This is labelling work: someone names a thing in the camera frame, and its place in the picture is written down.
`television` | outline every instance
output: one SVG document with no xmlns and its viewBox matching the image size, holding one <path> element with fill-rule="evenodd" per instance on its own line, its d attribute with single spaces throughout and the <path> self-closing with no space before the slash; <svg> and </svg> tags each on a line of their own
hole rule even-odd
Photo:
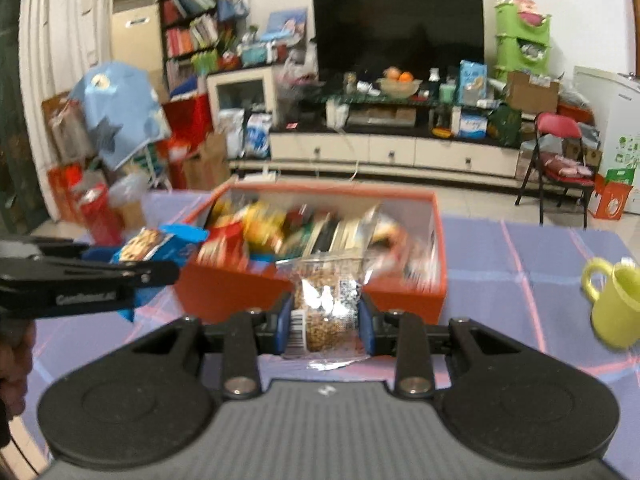
<svg viewBox="0 0 640 480">
<path fill-rule="evenodd" d="M 325 80 L 356 72 L 373 81 L 396 66 L 427 80 L 463 59 L 484 63 L 482 0 L 313 0 Z"/>
</svg>

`table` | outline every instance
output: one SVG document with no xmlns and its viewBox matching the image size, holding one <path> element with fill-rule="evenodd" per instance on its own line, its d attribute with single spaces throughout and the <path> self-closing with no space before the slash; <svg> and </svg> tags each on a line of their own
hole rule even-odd
<svg viewBox="0 0 640 480">
<path fill-rule="evenodd" d="M 189 201 L 200 203 L 204 197 L 185 194 L 185 206 L 174 212 L 175 221 L 184 217 Z M 640 480 L 635 446 L 640 427 L 640 346 L 625 352 L 603 346 L 593 335 L 590 304 L 580 291 L 587 259 L 601 256 L 615 262 L 631 257 L 620 238 L 596 230 L 457 217 L 444 217 L 443 224 L 449 293 L 441 320 L 471 317 L 606 382 L 622 412 L 606 460 L 629 479 Z M 180 305 L 167 288 L 152 304 L 136 311 L 133 325 L 117 314 L 39 321 L 28 409 L 23 415 L 39 446 L 44 449 L 45 444 L 36 423 L 36 406 L 48 384 L 180 314 Z M 260 358 L 265 385 L 275 377 L 392 382 L 393 370 L 393 358 L 369 359 L 330 372 L 276 356 Z M 449 384 L 443 366 L 436 365 L 436 384 L 439 388 Z"/>
</svg>

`human hand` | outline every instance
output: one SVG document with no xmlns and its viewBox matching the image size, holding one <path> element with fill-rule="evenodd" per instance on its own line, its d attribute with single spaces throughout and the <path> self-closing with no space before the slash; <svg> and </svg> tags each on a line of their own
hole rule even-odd
<svg viewBox="0 0 640 480">
<path fill-rule="evenodd" d="M 31 321 L 16 348 L 0 342 L 0 399 L 6 407 L 6 417 L 11 420 L 25 409 L 27 375 L 33 368 L 33 345 L 36 341 L 36 324 Z"/>
</svg>

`folding chair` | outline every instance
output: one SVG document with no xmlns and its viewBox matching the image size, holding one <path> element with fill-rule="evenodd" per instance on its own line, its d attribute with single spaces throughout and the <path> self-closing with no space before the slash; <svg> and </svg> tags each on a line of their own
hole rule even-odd
<svg viewBox="0 0 640 480">
<path fill-rule="evenodd" d="M 569 117 L 564 117 L 560 115 L 550 114 L 550 113 L 542 113 L 536 117 L 536 147 L 533 150 L 533 155 L 531 157 L 531 162 L 529 164 L 529 168 L 527 169 L 527 174 L 524 177 L 524 181 L 522 186 L 520 187 L 520 192 L 518 194 L 518 199 L 516 200 L 516 205 L 520 205 L 520 199 L 522 198 L 522 194 L 527 186 L 527 182 L 529 181 L 529 176 L 531 175 L 531 171 L 534 168 L 538 170 L 538 192 L 540 194 L 540 225 L 544 223 L 544 190 L 543 185 L 545 182 L 549 182 L 551 184 L 555 184 L 556 186 L 563 187 L 564 193 L 560 197 L 558 201 L 558 207 L 562 205 L 562 199 L 566 196 L 567 192 L 570 189 L 580 189 L 582 190 L 582 206 L 584 207 L 584 228 L 587 228 L 587 208 L 589 206 L 589 199 L 591 198 L 591 193 L 593 192 L 594 177 L 589 176 L 563 176 L 559 173 L 555 173 L 548 166 L 546 166 L 543 162 L 543 158 L 545 158 L 544 154 L 541 156 L 540 152 L 540 136 L 541 135 L 553 135 L 555 137 L 559 137 L 560 139 L 575 139 L 580 142 L 580 156 L 578 158 L 578 162 L 581 160 L 581 164 L 586 167 L 586 163 L 584 161 L 584 147 L 582 145 L 582 134 L 580 132 L 580 128 L 578 124 Z"/>
</svg>

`chair backrest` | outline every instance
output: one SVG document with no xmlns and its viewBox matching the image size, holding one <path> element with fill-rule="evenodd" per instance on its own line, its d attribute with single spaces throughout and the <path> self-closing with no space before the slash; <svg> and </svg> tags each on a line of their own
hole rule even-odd
<svg viewBox="0 0 640 480">
<path fill-rule="evenodd" d="M 561 139 L 581 139 L 578 123 L 571 117 L 544 112 L 536 117 L 536 129 L 541 135 L 549 134 Z"/>
</svg>

